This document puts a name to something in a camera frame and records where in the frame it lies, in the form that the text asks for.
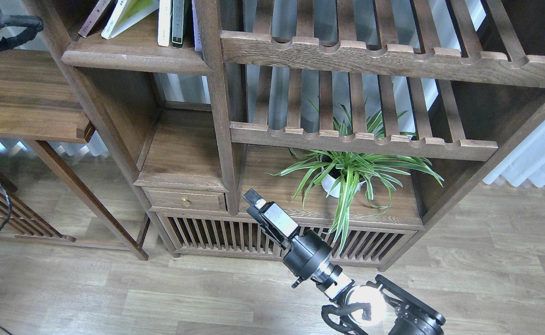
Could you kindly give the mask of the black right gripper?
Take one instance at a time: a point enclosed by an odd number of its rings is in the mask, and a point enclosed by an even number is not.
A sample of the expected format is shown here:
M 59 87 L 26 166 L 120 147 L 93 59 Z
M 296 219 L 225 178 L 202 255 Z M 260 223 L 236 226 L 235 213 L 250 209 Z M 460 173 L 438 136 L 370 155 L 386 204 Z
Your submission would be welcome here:
M 283 257 L 283 264 L 297 278 L 291 287 L 296 288 L 307 279 L 313 280 L 317 285 L 323 284 L 330 276 L 328 269 L 331 248 L 327 242 L 313 230 L 294 237 L 299 229 L 296 221 L 278 204 L 267 202 L 255 190 L 249 189 L 244 200 L 249 203 L 247 213 L 259 223 L 264 234 L 283 250 L 290 246 L 289 252 Z

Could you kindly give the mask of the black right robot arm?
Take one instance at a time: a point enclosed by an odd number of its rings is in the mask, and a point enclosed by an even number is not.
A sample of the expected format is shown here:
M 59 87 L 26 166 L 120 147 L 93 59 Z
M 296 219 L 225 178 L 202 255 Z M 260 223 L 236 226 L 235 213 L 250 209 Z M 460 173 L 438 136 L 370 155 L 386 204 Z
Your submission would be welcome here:
M 321 308 L 325 324 L 345 335 L 364 335 L 364 329 L 383 320 L 394 308 L 392 335 L 442 335 L 445 318 L 385 276 L 357 285 L 338 265 L 330 262 L 330 245 L 317 233 L 300 227 L 278 204 L 267 202 L 255 190 L 244 195 L 247 212 L 262 231 L 287 254 L 283 264 L 296 276 L 293 287 L 312 280 L 330 300 Z

